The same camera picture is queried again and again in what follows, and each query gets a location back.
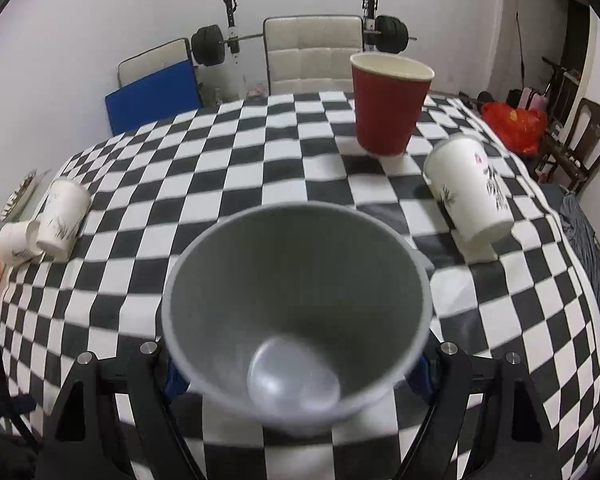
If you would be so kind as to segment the dark wooden chair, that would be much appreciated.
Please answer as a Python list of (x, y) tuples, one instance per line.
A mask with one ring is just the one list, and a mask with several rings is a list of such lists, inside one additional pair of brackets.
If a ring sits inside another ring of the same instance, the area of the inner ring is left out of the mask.
[(584, 191), (600, 170), (600, 103), (580, 99), (565, 140), (548, 133), (542, 136), (533, 175), (538, 181), (550, 182), (557, 170), (562, 170), (569, 179), (567, 190), (575, 196)]

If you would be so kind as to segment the small white paper cup lying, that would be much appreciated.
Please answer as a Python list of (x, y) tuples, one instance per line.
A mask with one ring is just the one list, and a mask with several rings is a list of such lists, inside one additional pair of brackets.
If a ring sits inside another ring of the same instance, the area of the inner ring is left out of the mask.
[(38, 248), (38, 220), (5, 223), (0, 232), (0, 259), (8, 266), (20, 266), (42, 254)]

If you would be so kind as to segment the black white checkered tablecloth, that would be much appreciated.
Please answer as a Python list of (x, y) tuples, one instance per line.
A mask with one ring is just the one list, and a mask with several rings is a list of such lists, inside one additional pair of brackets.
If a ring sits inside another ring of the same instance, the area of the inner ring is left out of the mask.
[[(321, 200), (391, 226), (434, 266), (434, 333), (476, 356), (519, 354), (554, 431), (560, 470), (580, 477), (600, 445), (600, 311), (558, 213), (519, 158), (457, 99), (430, 96), (406, 152), (374, 159), (341, 92), (194, 110), (96, 144), (65, 162), (92, 206), (69, 261), (12, 270), (0, 302), (11, 393), (34, 397), (41, 431), (83, 351), (106, 358), (159, 333), (176, 257), (215, 222), (254, 206)], [(471, 255), (422, 173), (453, 133), (479, 140), (515, 224)]]

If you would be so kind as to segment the red paper cup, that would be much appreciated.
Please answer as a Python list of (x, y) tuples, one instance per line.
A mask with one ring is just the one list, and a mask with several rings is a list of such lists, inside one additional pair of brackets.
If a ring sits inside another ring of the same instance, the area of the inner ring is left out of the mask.
[(358, 143), (379, 157), (403, 154), (434, 70), (411, 58), (381, 52), (355, 53), (350, 63)]

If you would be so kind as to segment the white paper cup black calligraphy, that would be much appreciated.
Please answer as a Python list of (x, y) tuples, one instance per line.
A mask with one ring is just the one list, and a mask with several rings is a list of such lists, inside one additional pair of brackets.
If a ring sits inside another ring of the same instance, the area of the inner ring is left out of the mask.
[(436, 144), (424, 175), (442, 200), (460, 237), (471, 245), (491, 245), (510, 233), (514, 218), (482, 144), (453, 134)]

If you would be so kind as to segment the grey cloth on cot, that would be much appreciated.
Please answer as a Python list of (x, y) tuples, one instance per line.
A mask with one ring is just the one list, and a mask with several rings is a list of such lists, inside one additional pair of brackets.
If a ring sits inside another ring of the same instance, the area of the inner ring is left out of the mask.
[(581, 209), (576, 196), (564, 195), (558, 208), (562, 230), (580, 259), (580, 263), (591, 282), (597, 302), (600, 304), (600, 244), (588, 217)]

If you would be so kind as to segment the pink suitcase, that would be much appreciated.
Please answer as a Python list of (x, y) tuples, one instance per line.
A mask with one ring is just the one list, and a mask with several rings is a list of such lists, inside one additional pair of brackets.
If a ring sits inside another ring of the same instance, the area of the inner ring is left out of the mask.
[(544, 93), (526, 87), (521, 91), (517, 107), (521, 110), (537, 110), (538, 112), (545, 112), (547, 103), (548, 97)]

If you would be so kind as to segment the blue cushioned chair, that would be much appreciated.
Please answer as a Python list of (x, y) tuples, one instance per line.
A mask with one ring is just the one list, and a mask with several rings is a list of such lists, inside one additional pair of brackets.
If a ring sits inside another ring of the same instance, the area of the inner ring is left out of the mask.
[(122, 61), (117, 80), (119, 89), (105, 98), (114, 136), (202, 107), (186, 38), (168, 41)]

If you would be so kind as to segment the decorated plate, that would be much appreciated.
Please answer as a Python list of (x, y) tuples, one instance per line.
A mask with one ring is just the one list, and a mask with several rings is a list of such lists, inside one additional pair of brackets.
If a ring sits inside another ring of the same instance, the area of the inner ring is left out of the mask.
[(14, 221), (15, 218), (19, 217), (23, 208), (30, 202), (36, 188), (49, 172), (50, 170), (38, 172), (38, 170), (33, 169), (24, 176), (15, 191), (9, 195), (9, 199), (1, 212), (3, 222)]

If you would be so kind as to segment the red plastic bag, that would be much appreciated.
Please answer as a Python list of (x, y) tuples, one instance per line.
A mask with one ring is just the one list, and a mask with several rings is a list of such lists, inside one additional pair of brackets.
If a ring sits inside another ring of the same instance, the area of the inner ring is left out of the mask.
[(547, 127), (547, 116), (542, 110), (487, 102), (481, 107), (481, 115), (509, 151), (522, 156), (538, 154), (540, 139)]

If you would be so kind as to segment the barbell with black plates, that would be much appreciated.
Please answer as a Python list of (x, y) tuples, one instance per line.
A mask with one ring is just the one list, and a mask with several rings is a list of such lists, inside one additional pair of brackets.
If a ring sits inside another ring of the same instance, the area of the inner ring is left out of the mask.
[[(410, 41), (417, 40), (410, 35), (406, 25), (394, 16), (381, 15), (374, 19), (373, 25), (373, 28), (363, 27), (363, 44), (380, 52), (398, 54), (406, 50)], [(242, 41), (263, 38), (264, 32), (224, 38), (219, 25), (209, 25), (198, 29), (190, 42), (193, 57), (198, 64), (215, 66), (225, 61), (226, 50), (230, 50), (231, 54), (238, 54)]]

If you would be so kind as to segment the grey plastic mug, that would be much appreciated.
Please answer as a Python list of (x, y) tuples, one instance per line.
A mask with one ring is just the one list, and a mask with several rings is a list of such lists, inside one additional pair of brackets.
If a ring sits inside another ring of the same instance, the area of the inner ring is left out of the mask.
[(429, 263), (354, 209), (286, 203), (233, 214), (178, 257), (162, 328), (210, 402), (312, 434), (381, 400), (424, 352)]

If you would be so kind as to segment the white paper cup bamboo print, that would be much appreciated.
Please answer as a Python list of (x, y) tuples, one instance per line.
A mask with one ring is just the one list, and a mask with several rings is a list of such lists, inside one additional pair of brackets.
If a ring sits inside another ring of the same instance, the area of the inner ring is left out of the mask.
[(38, 217), (36, 246), (46, 255), (67, 260), (91, 203), (91, 194), (75, 180), (53, 180)]

